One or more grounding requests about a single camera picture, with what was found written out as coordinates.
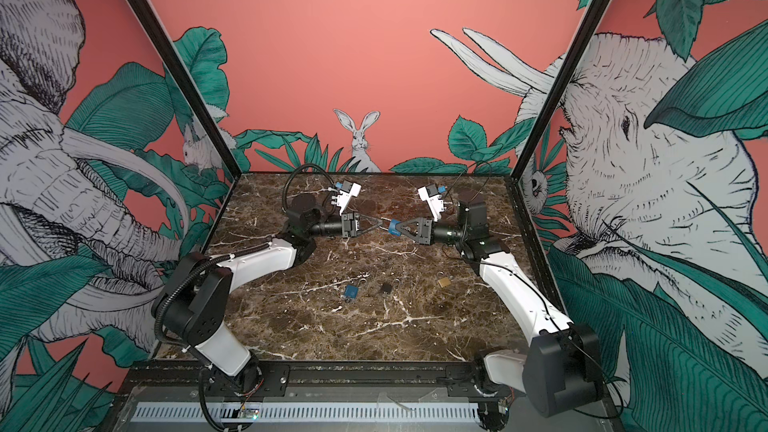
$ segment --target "wire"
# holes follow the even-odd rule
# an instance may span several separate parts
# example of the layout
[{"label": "wire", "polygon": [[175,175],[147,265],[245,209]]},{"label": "wire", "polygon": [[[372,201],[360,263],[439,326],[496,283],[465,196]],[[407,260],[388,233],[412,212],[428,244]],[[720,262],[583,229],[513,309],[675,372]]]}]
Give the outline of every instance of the wire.
[{"label": "wire", "polygon": [[333,185],[334,185],[333,179],[331,179],[330,174],[328,174],[325,169],[313,163],[303,164],[293,170],[293,172],[288,177],[288,180],[286,181],[286,185],[283,186],[283,212],[288,210],[288,188],[290,187],[290,184],[293,182],[296,176],[298,176],[299,173],[305,169],[314,169],[314,172],[320,171],[320,173],[323,176],[325,176],[326,179],[328,179],[328,182],[331,185],[331,189],[333,189]]},{"label": "wire", "polygon": [[[205,379],[205,371],[207,367],[200,368],[200,373],[197,375],[197,398],[200,400],[200,410],[203,411],[203,417],[205,417],[205,421],[208,423],[209,426],[213,427],[214,429],[218,430],[218,432],[228,432],[229,430],[234,430],[231,427],[221,427],[218,425],[214,418],[210,415],[210,410],[208,410],[208,404],[205,401],[205,386],[203,379]],[[246,423],[238,424],[236,430],[245,430],[248,427],[250,427],[252,423]]]},{"label": "wire", "polygon": [[[597,360],[595,360],[595,359],[594,359],[594,358],[593,358],[593,357],[592,357],[590,354],[588,354],[587,352],[585,352],[585,351],[584,351],[584,350],[583,350],[581,347],[579,347],[579,346],[576,344],[576,342],[575,342],[575,341],[574,341],[574,340],[573,340],[571,337],[569,337],[569,336],[568,336],[568,334],[564,333],[564,332],[563,332],[563,330],[562,330],[562,329],[560,329],[560,327],[558,326],[558,323],[557,323],[557,322],[555,322],[555,321],[552,319],[552,315],[549,313],[549,307],[547,306],[547,301],[546,301],[546,299],[544,299],[544,296],[542,295],[542,293],[540,293],[538,290],[536,290],[536,288],[535,288],[534,286],[532,286],[531,284],[529,284],[529,283],[528,283],[528,281],[525,281],[525,280],[523,280],[521,277],[518,277],[518,274],[517,274],[515,271],[511,270],[511,269],[510,269],[510,268],[508,268],[508,267],[504,267],[504,265],[499,265],[499,264],[491,264],[491,263],[486,263],[486,262],[483,262],[483,261],[476,261],[476,260],[471,260],[471,259],[464,259],[463,257],[462,257],[462,258],[451,257],[450,255],[447,255],[447,254],[445,254],[445,252],[443,252],[443,254],[444,254],[444,255],[446,255],[446,257],[448,257],[449,259],[455,259],[455,260],[464,260],[464,261],[466,261],[466,262],[470,262],[470,263],[476,263],[476,264],[481,264],[481,265],[491,265],[491,266],[493,266],[493,267],[499,267],[500,269],[504,269],[504,270],[506,270],[507,272],[511,273],[511,274],[512,274],[512,275],[513,275],[515,278],[517,278],[517,279],[518,279],[518,280],[519,280],[521,283],[525,284],[525,285],[526,285],[526,286],[527,286],[529,289],[531,289],[531,290],[533,291],[533,293],[535,293],[535,294],[538,296],[538,298],[539,298],[539,299],[542,301],[542,304],[544,305],[544,312],[547,314],[547,319],[548,319],[548,321],[549,321],[549,322],[552,322],[552,325],[554,325],[554,327],[555,327],[555,328],[558,330],[558,332],[560,332],[560,334],[561,334],[562,336],[564,336],[565,338],[567,338],[567,339],[568,339],[568,341],[570,341],[570,342],[571,342],[571,344],[572,344],[572,345],[573,345],[573,346],[574,346],[576,349],[578,349],[578,350],[579,350],[579,351],[580,351],[582,354],[584,354],[584,357],[588,358],[589,360],[592,360],[592,362],[593,362],[595,365],[597,365],[597,366],[598,366],[598,368],[600,369],[600,372],[602,372],[602,373],[603,373],[603,376],[604,376],[604,377],[605,377],[607,380],[609,380],[609,379],[610,379],[610,377],[608,377],[608,373],[605,371],[605,369],[603,369],[603,367],[600,365],[600,363],[599,363]],[[574,412],[577,412],[577,413],[579,413],[579,414],[582,414],[582,415],[586,415],[586,416],[588,416],[588,417],[591,417],[591,418],[595,418],[595,419],[604,419],[604,420],[609,420],[609,419],[617,419],[617,418],[621,417],[621,414],[624,412],[624,399],[621,397],[621,393],[620,393],[620,391],[619,391],[619,387],[617,387],[617,386],[616,386],[616,384],[615,384],[614,382],[608,382],[608,383],[609,383],[609,384],[610,384],[610,385],[611,385],[611,386],[614,388],[614,390],[616,391],[616,395],[619,397],[619,406],[620,406],[620,408],[619,408],[619,412],[617,412],[617,413],[616,413],[616,414],[614,414],[614,415],[594,415],[594,414],[590,414],[590,413],[588,413],[588,412],[583,412],[582,410],[579,410],[579,409],[573,409],[573,411],[574,411]]]}]

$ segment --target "brown marble surface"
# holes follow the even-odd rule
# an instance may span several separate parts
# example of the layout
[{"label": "brown marble surface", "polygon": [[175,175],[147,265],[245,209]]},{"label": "brown marble surface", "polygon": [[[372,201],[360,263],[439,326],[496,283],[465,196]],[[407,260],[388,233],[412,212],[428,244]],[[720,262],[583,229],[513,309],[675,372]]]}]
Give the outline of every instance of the brown marble surface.
[{"label": "brown marble surface", "polygon": [[[286,178],[286,174],[244,175],[206,253],[243,249],[278,233],[285,221],[280,191]],[[321,178],[299,176],[289,197],[325,187]],[[430,183],[449,185],[454,179],[355,176],[352,180],[362,185],[362,191],[350,209],[399,220],[430,216],[416,189]],[[485,179],[462,177],[455,190],[476,189]],[[504,239],[530,275],[504,179],[490,178],[483,194],[491,231]],[[446,207],[452,212],[449,203]],[[316,251],[302,265],[267,275],[230,295],[225,322],[259,357],[472,360],[490,348],[527,349],[522,331],[499,297],[468,265],[446,257],[456,257],[454,248],[416,245],[381,229],[354,239],[316,241]],[[451,283],[443,288],[438,280],[445,277]],[[348,284],[360,288],[350,303],[342,298]],[[380,292],[383,284],[393,287],[390,294]],[[178,348],[164,346],[158,358],[182,357]]]}]

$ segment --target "elephant eye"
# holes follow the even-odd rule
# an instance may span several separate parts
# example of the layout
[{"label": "elephant eye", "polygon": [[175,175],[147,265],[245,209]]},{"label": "elephant eye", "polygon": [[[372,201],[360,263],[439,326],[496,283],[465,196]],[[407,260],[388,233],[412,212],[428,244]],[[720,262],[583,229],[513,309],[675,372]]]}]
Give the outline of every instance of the elephant eye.
[{"label": "elephant eye", "polygon": [[621,130],[624,131],[624,137],[629,140],[629,118],[624,116],[624,120],[621,120]]}]

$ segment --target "black metal frame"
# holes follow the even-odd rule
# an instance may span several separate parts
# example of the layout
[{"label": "black metal frame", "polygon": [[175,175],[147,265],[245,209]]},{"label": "black metal frame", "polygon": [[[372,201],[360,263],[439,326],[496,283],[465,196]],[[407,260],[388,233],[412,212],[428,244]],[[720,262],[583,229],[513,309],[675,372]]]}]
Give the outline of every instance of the black metal frame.
[{"label": "black metal frame", "polygon": [[190,77],[187,67],[179,58],[176,52],[174,43],[168,37],[168,33],[165,31],[165,27],[160,22],[158,16],[155,14],[154,8],[148,0],[126,0],[133,9],[134,14],[138,18],[144,30],[147,32],[150,41],[157,49],[160,58],[165,63],[166,68],[170,76],[176,81],[181,93],[190,105],[190,108],[194,112],[200,123],[203,124],[208,138],[214,143],[214,147],[221,156],[224,166],[229,170],[233,178],[239,177],[242,173],[237,166],[235,157],[226,146],[224,139],[219,133],[218,127],[213,119],[211,119],[206,109],[205,102],[200,96],[200,92],[197,91],[192,77]]},{"label": "black metal frame", "polygon": [[522,153],[518,157],[518,162],[514,165],[512,171],[512,177],[515,180],[520,180],[523,175],[525,167],[528,166],[528,161],[534,154],[538,141],[542,139],[544,130],[547,128],[549,121],[552,120],[552,114],[560,107],[560,101],[565,92],[565,88],[571,81],[571,78],[576,72],[576,67],[581,61],[581,57],[587,50],[590,39],[594,35],[595,30],[600,24],[600,20],[603,18],[605,9],[608,8],[610,0],[590,0],[587,6],[587,11],[581,18],[581,22],[576,30],[571,47],[568,48],[568,52],[565,53],[565,59],[558,71],[557,77],[554,78],[552,83],[552,89],[547,94],[547,99],[544,101],[541,112],[539,112],[538,118],[534,123],[531,134],[528,136],[528,140],[525,142],[525,147]]},{"label": "black metal frame", "polygon": [[[233,186],[225,198],[222,210],[226,207],[235,186],[241,175],[250,173],[250,171],[241,172],[237,166],[232,153],[226,147],[222,137],[219,135],[216,123],[207,113],[205,102],[197,90],[192,78],[180,60],[173,42],[168,37],[164,26],[155,14],[148,0],[127,0],[136,14],[139,22],[144,26],[150,40],[157,48],[160,57],[168,67],[168,71],[177,82],[179,89],[187,99],[191,109],[197,118],[203,124],[206,133],[212,140],[214,146],[221,154],[225,167],[230,171],[234,178]],[[553,305],[563,309],[562,299],[560,297],[557,285],[554,283],[552,274],[549,271],[544,252],[538,241],[535,227],[531,216],[524,205],[521,190],[518,181],[522,177],[522,172],[531,159],[538,141],[542,138],[547,124],[552,119],[552,114],[557,110],[565,88],[568,86],[571,77],[581,60],[582,55],[587,49],[588,43],[594,34],[605,9],[610,0],[591,0],[587,11],[582,17],[571,47],[566,53],[563,65],[554,80],[552,90],[549,92],[541,113],[536,120],[533,130],[522,151],[518,162],[512,171],[512,175],[507,178],[506,185],[510,202],[518,215],[522,226],[522,236],[528,254],[531,259],[534,277],[542,293],[552,302]],[[214,228],[218,224],[222,214],[216,217]],[[206,240],[205,247],[210,241],[211,235]],[[470,363],[466,362],[405,362],[405,361],[357,361],[357,362],[305,362],[294,360],[262,360],[260,366],[264,368],[266,374],[274,375],[275,394],[284,392],[286,385],[295,385],[300,387],[329,387],[333,385],[349,387],[358,386],[399,386],[399,387],[417,387],[419,385],[437,385],[448,389],[449,395],[468,397],[470,401],[489,402],[500,398],[485,398],[473,391],[473,383],[468,379],[468,370],[472,368]],[[119,392],[116,394],[112,408],[107,417],[101,422],[98,430],[112,430],[120,418],[120,410],[126,405],[131,391],[137,386],[156,386],[156,387],[189,387],[197,386],[197,374],[200,369],[200,363],[196,360],[152,360],[140,362],[134,365],[128,372]],[[286,377],[286,383],[279,382],[280,377]],[[264,390],[263,394],[269,394],[271,390]],[[609,414],[615,414],[615,407],[610,400],[610,395],[606,394],[603,400],[604,406]],[[623,430],[620,420],[611,420],[614,430]]]}]

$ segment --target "vent grille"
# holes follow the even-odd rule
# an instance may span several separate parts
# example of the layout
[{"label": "vent grille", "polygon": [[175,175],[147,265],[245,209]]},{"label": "vent grille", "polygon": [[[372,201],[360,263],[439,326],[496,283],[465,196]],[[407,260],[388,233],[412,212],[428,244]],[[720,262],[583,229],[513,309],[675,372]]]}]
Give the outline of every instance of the vent grille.
[{"label": "vent grille", "polygon": [[[246,410],[258,410],[257,419],[234,418],[239,403],[208,404],[215,419],[226,422],[438,422],[478,424],[476,404],[423,404],[406,402],[270,402],[249,403]],[[195,402],[139,402],[131,422],[203,422],[200,406]]]}]

